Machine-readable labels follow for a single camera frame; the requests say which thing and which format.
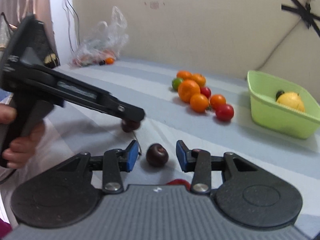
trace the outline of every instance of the black tape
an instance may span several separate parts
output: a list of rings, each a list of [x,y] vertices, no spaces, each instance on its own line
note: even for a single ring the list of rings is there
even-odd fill
[[[291,0],[297,7],[289,7],[287,5],[281,5],[281,9],[284,11],[289,11],[295,14],[299,14],[301,18],[306,23],[307,28],[310,28],[311,26],[314,28],[318,36],[320,37],[320,29],[314,19],[320,21],[320,17],[317,15],[314,15],[310,12],[311,7],[310,4],[306,3],[305,6],[303,6],[298,0]]]

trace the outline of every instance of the green lime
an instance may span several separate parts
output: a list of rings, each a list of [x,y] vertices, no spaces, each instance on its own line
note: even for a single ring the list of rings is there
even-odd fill
[[[180,86],[180,84],[183,82],[182,78],[175,78],[172,80],[172,88],[175,91],[178,91],[178,87]]]

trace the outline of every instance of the cherry tomato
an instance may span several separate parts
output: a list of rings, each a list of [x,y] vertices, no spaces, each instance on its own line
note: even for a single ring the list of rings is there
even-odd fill
[[[167,185],[185,185],[187,190],[190,191],[190,183],[184,179],[174,179],[173,181],[167,183]]]
[[[211,96],[211,90],[208,87],[200,87],[200,93],[205,95],[207,98]]]
[[[212,107],[212,109],[216,109],[218,106],[220,105],[224,105],[226,103],[226,98],[223,96],[223,95],[219,95],[219,94],[216,94],[216,95],[213,95],[211,98],[210,98],[210,106]]]
[[[114,61],[115,61],[115,60],[114,60],[113,58],[111,58],[111,57],[108,57],[108,58],[106,58],[106,60],[105,60],[106,64],[108,64],[108,65],[113,64]]]
[[[235,115],[235,112],[231,105],[224,104],[224,105],[219,105],[216,108],[216,116],[217,116],[217,119],[220,121],[229,122],[234,115]]]

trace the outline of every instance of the striped tablecloth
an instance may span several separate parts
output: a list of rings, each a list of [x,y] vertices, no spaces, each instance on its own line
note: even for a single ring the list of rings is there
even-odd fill
[[[223,94],[235,109],[232,122],[221,124],[213,113],[194,113],[171,91],[171,80],[177,72],[171,66],[125,59],[114,65],[63,65],[56,70],[145,110],[146,118],[136,131],[142,152],[152,143],[160,143],[169,152],[169,162],[165,168],[154,169],[144,156],[140,157],[131,173],[122,174],[125,185],[164,184],[175,178],[191,182],[192,173],[183,173],[175,156],[179,139],[189,148],[202,148],[211,155],[233,151],[297,187],[303,196],[303,208],[296,226],[310,237],[320,231],[320,131],[299,140],[256,125],[251,119],[245,81],[206,74],[212,93]],[[108,149],[125,148],[134,139],[133,134],[122,132],[119,119],[71,103],[65,108],[56,107],[45,122],[46,134],[36,157],[12,180],[24,181],[81,151],[102,155]],[[94,174],[92,183],[101,187],[101,172]],[[220,172],[212,172],[212,186],[221,183]],[[6,194],[7,204],[10,195]],[[11,211],[7,213],[12,222]]]

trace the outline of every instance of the green plastic basket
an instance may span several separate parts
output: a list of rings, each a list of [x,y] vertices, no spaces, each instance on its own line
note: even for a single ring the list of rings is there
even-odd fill
[[[319,128],[320,106],[303,87],[259,71],[249,71],[247,81],[255,123],[300,139],[308,138]],[[306,112],[276,103],[279,90],[299,93]]]

